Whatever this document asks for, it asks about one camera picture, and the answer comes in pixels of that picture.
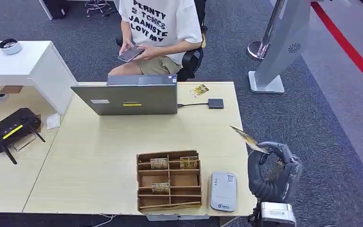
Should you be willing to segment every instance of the white cable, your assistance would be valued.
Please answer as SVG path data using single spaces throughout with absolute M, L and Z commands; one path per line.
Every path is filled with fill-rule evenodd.
M 91 227 L 103 226 L 103 225 L 108 224 L 109 222 L 111 222 L 111 221 L 113 220 L 113 218 L 114 218 L 114 217 L 116 217 L 116 215 L 108 216 L 108 215 L 105 215 L 105 214 L 103 214 L 103 213 L 99 213 L 99 215 L 102 215 L 102 216 L 104 216 L 104 217 L 106 217 L 106 218 L 109 218 L 109 220 L 108 220 L 108 221 L 106 221 L 106 222 L 104 222 L 104 223 L 101 223 L 101 224 L 99 224 L 99 225 L 91 226 Z

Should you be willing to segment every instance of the wooden organizer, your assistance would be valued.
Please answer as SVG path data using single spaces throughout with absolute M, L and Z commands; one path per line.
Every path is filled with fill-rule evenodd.
M 197 157 L 183 169 L 181 157 Z M 161 169 L 152 169 L 151 160 L 161 158 Z M 170 210 L 201 206 L 201 167 L 196 150 L 137 155 L 138 210 Z M 166 190 L 153 192 L 153 183 L 168 183 Z

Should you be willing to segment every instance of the red line on floor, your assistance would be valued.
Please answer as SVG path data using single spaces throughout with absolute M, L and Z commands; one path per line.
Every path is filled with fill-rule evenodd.
M 333 24 L 332 20 L 325 13 L 322 7 L 318 2 L 311 2 L 312 8 L 318 14 L 320 19 L 322 20 L 325 27 L 329 30 L 332 36 L 336 39 L 339 45 L 343 48 L 343 50 L 347 53 L 350 59 L 356 64 L 356 66 L 363 72 L 363 57 L 358 53 L 358 51 L 349 43 L 349 41 L 344 37 L 344 35 L 339 31 L 335 24 Z

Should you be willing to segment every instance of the dark carpet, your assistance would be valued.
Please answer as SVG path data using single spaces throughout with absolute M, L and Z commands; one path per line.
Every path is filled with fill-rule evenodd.
M 49 21 L 38 1 L 0 0 L 0 40 L 52 40 L 77 80 L 105 81 L 107 72 L 120 64 L 115 45 L 120 17 L 87 18 L 82 3 L 71 6 L 68 17 Z M 286 143 L 304 161 L 305 172 L 293 202 L 298 226 L 362 227 L 363 165 L 303 59 L 282 73 L 285 94 L 249 91 L 246 76 L 259 63 L 247 57 L 245 47 L 261 37 L 270 7 L 267 0 L 207 1 L 207 47 L 195 80 L 234 81 L 247 133 L 258 141 Z M 84 227 L 103 220 L 82 215 L 0 214 L 0 227 Z M 119 216 L 106 226 L 216 225 L 216 218 L 153 223 L 145 217 Z M 242 218 L 230 226 L 246 225 Z

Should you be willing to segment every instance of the black router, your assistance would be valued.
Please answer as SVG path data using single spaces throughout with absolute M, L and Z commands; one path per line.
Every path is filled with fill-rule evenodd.
M 40 125 L 41 120 L 28 108 L 21 108 L 0 121 L 0 153 L 5 152 L 13 164 L 17 164 L 8 146 L 30 133 L 35 133 L 45 142 L 41 135 L 37 133 Z

